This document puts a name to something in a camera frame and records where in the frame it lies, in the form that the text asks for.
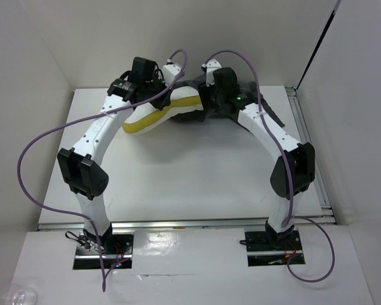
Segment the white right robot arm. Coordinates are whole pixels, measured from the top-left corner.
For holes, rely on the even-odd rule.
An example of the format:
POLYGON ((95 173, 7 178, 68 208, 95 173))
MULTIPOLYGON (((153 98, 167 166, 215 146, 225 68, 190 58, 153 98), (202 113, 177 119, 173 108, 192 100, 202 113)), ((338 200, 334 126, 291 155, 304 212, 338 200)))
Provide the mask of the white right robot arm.
POLYGON ((315 178, 315 149, 289 135, 264 109, 260 93, 240 89, 236 73, 217 61, 203 64, 206 79, 198 86, 204 118, 227 118, 249 131, 269 152, 274 162, 269 178, 276 194, 265 222, 265 244, 280 248, 292 235, 293 217, 302 193, 315 178))

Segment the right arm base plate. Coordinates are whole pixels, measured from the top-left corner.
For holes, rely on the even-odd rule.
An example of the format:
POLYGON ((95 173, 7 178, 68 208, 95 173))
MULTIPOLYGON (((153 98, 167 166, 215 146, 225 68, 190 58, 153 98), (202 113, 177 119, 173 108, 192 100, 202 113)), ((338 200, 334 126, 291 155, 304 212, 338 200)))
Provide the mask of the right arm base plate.
POLYGON ((277 244, 270 244, 265 231, 247 231, 239 244, 246 247, 249 267, 305 264, 298 230, 277 244))

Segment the white pillow yellow edge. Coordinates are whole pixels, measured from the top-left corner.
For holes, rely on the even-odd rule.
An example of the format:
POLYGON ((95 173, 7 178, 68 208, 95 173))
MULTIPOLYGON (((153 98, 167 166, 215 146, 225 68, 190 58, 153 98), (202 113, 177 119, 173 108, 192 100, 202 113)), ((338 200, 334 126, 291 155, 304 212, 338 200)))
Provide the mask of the white pillow yellow edge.
POLYGON ((198 91, 191 86, 184 86, 172 91, 170 105, 164 106, 161 110, 155 108, 151 103, 138 106, 124 121, 122 129, 127 134, 140 135, 149 132, 177 114, 202 110, 203 105, 198 91))

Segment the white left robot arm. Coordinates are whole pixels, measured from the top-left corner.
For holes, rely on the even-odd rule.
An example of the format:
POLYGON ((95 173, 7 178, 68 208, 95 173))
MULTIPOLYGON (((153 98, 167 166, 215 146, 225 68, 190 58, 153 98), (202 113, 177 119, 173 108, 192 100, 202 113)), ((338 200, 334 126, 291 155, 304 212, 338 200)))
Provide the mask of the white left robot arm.
POLYGON ((171 60, 158 67, 142 57, 133 59, 132 68, 115 79, 107 90, 101 117, 95 119, 84 135, 70 148, 59 150, 58 164, 64 182, 76 195, 84 220, 84 235, 96 252, 104 254, 112 248, 112 224, 107 217, 104 191, 108 174, 101 164, 107 148, 135 105, 155 95, 167 105, 167 87, 180 75, 181 66, 171 60))

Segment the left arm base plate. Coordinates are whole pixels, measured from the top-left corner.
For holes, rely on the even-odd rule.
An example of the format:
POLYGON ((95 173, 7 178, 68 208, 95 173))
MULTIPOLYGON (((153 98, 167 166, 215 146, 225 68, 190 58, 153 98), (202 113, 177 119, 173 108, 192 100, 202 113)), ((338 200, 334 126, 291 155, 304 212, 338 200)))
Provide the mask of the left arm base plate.
MULTIPOLYGON (((83 233, 76 235, 71 231, 67 231, 65 237, 76 242, 73 270, 100 269, 98 245, 94 241, 83 233)), ((115 269, 132 268, 134 237, 134 232, 113 234, 110 244, 101 247, 105 269, 110 269, 113 264, 115 269)))

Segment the dark grey checked pillowcase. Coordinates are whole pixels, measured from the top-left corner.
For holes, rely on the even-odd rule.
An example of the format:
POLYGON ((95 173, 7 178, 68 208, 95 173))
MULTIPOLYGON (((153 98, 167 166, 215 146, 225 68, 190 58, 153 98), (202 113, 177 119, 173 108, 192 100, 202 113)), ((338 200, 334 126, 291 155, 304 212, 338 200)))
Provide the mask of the dark grey checked pillowcase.
POLYGON ((201 99, 202 110, 194 110, 177 114, 171 117, 171 120, 186 123, 191 121, 204 121, 206 118, 229 118, 237 123, 237 117, 240 110, 243 110, 250 103, 261 102, 264 111, 281 127, 285 124, 277 117, 275 112, 268 105, 264 96, 257 91, 255 81, 237 83, 237 90, 226 90, 220 88, 216 90, 214 86, 206 85, 206 75, 202 74, 192 80, 177 82, 175 89, 190 86, 197 90, 197 97, 201 99))

